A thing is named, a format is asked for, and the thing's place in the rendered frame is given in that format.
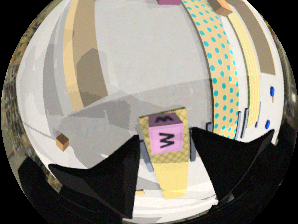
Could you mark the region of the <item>small brown cube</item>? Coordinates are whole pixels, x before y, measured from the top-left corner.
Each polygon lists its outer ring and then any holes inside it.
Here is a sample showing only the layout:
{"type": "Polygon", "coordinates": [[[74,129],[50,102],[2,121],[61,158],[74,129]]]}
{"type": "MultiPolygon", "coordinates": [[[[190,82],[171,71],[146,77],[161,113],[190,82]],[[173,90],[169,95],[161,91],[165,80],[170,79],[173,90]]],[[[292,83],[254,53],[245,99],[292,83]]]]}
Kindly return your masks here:
{"type": "Polygon", "coordinates": [[[65,137],[63,133],[60,133],[59,137],[56,137],[56,147],[59,147],[61,151],[65,151],[69,147],[69,139],[68,137],[65,137]]]}

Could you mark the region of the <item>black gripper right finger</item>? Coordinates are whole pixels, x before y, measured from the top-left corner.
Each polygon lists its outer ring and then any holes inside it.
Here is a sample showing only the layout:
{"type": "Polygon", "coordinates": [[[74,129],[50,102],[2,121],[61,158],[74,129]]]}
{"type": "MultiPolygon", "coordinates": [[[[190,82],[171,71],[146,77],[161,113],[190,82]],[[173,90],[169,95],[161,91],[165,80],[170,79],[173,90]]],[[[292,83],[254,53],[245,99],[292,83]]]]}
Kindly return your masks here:
{"type": "Polygon", "coordinates": [[[271,143],[274,129],[249,143],[223,137],[218,133],[216,135],[198,127],[192,128],[190,136],[197,153],[200,153],[198,156],[201,156],[218,201],[222,201],[231,196],[231,192],[241,183],[259,153],[271,143]]]}

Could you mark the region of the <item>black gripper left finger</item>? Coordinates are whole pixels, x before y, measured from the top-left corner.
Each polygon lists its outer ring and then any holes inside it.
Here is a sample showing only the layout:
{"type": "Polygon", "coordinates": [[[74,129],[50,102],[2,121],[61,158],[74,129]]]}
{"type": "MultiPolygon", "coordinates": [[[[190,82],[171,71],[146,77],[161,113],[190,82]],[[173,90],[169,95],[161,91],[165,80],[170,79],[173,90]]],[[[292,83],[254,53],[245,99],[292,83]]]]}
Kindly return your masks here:
{"type": "Polygon", "coordinates": [[[113,212],[132,220],[140,156],[141,141],[136,135],[90,169],[59,164],[49,164],[48,168],[61,185],[97,198],[113,212]]]}

